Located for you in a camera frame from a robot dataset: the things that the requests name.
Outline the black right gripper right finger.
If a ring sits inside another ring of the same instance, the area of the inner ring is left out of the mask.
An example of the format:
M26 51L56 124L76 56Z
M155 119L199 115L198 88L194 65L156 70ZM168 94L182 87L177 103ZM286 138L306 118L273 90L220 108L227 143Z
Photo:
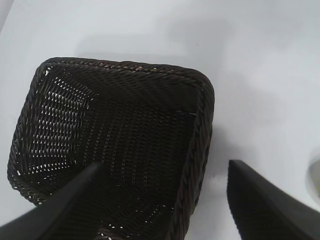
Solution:
M243 240L318 240L320 213L241 160L228 162L227 201Z

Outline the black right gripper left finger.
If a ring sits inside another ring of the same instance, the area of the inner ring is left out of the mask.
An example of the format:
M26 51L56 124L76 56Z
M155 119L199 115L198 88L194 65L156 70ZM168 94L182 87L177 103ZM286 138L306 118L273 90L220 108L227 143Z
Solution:
M43 204L1 226L2 240L93 240L103 216L103 165L92 163Z

